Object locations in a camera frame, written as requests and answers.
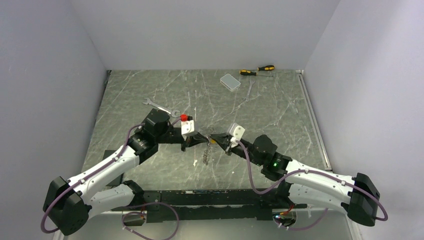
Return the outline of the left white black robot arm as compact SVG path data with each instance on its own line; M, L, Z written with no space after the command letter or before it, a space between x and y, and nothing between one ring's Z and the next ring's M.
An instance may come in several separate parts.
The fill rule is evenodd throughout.
M192 116L183 114L170 122L165 111L152 109L141 123L129 129L124 143L107 158L78 175L68 179L59 176L51 181L42 207L41 231L61 231L68 236L103 212L120 207L139 209L146 203L145 192L133 180L108 190L104 187L152 157L160 144L179 144L184 152L208 142L198 132Z

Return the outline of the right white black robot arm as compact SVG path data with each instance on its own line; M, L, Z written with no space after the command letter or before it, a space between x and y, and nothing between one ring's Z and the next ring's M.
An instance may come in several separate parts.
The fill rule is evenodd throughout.
M252 164L261 167L261 173L273 185L257 191L263 195L276 186L276 203L287 208L291 204L307 204L321 208L336 210L363 226L373 227L376 221L386 221L388 214L378 217L382 208L380 192L370 177L358 172L356 176L340 175L326 172L277 151L278 147L265 134L254 142L237 139L228 133L212 134L215 141L227 155L235 154L247 161L248 173L252 172Z

